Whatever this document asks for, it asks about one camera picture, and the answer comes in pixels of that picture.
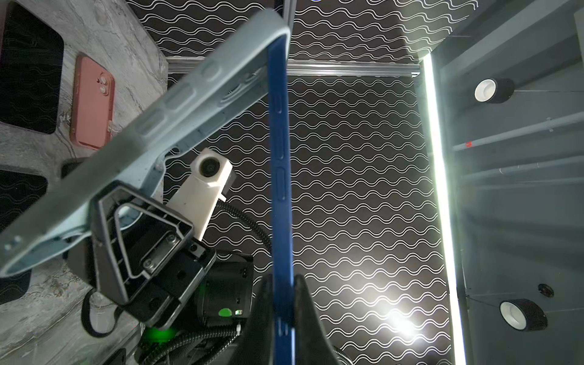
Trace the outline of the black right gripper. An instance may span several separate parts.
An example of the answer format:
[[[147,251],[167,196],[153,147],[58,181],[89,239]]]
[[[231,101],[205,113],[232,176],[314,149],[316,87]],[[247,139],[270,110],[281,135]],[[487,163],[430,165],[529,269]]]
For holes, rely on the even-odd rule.
[[[214,263],[194,225],[122,182],[91,200],[92,239],[68,251],[71,271],[139,322],[168,329]]]

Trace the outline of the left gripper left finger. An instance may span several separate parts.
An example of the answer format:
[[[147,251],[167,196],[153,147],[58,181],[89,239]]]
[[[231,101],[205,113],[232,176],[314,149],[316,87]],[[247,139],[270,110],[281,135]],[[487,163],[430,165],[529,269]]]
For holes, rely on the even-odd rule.
[[[251,314],[229,365],[273,364],[275,346],[273,294],[272,275],[264,275],[260,281],[257,298],[253,301]]]

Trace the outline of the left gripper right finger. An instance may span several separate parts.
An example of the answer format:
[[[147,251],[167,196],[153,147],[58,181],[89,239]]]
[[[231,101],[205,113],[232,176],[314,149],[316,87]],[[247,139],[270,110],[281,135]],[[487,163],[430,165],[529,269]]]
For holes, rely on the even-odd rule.
[[[302,275],[294,277],[294,329],[296,364],[339,364]]]

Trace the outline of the black phone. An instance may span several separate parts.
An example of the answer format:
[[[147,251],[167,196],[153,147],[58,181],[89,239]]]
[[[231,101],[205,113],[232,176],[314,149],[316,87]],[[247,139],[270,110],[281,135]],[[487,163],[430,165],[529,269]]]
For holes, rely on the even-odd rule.
[[[287,91],[287,38],[284,36],[275,40],[268,48],[268,79],[272,275],[275,309],[274,363],[294,364],[294,254]]]
[[[43,176],[1,171],[1,231],[47,192]],[[1,304],[23,297],[30,287],[31,270],[1,279]]]

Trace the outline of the pink phone case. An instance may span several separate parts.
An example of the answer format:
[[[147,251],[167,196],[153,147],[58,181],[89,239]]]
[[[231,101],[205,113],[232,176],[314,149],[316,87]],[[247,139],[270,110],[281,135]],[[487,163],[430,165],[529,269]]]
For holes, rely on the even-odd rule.
[[[102,65],[80,55],[75,64],[71,141],[98,150],[111,140],[115,78]]]

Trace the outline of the black phone case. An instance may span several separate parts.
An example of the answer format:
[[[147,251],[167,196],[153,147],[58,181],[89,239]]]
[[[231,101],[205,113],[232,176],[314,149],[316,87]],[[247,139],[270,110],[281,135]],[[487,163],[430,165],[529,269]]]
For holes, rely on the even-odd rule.
[[[65,179],[72,171],[83,164],[88,158],[69,159],[62,164],[61,179]]]

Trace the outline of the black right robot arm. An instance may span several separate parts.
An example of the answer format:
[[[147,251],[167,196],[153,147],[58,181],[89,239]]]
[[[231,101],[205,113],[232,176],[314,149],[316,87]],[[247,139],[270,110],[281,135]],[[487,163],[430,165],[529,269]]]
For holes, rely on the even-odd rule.
[[[253,258],[228,260],[203,241],[211,213],[220,210],[271,240],[242,211],[208,193],[189,196],[207,212],[193,217],[185,205],[164,205],[121,182],[90,203],[91,237],[68,254],[68,264],[114,302],[113,316],[144,325],[140,364],[208,364],[237,340],[252,307]]]

